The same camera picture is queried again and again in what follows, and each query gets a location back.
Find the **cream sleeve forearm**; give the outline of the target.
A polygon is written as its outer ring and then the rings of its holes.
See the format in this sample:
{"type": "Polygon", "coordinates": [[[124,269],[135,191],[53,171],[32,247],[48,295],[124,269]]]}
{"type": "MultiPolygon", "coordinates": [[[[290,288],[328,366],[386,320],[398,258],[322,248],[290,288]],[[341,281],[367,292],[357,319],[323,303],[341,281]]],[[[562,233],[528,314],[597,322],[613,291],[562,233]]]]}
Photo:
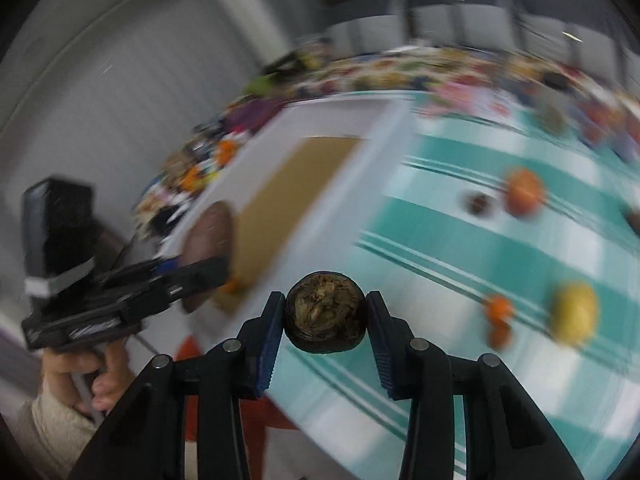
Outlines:
{"type": "Polygon", "coordinates": [[[44,389],[9,418],[9,430],[43,479],[66,479],[96,433],[96,424],[44,389]]]}

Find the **person's left hand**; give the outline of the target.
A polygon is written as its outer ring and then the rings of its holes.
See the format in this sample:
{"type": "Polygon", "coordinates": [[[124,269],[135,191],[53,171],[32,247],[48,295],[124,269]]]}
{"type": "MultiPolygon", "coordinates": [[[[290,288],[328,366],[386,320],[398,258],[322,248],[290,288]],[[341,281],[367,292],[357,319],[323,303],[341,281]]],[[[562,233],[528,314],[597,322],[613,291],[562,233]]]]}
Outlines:
{"type": "Polygon", "coordinates": [[[41,356],[44,384],[56,400],[80,414],[110,412],[134,381],[125,342],[112,341],[102,352],[47,348],[41,356]]]}

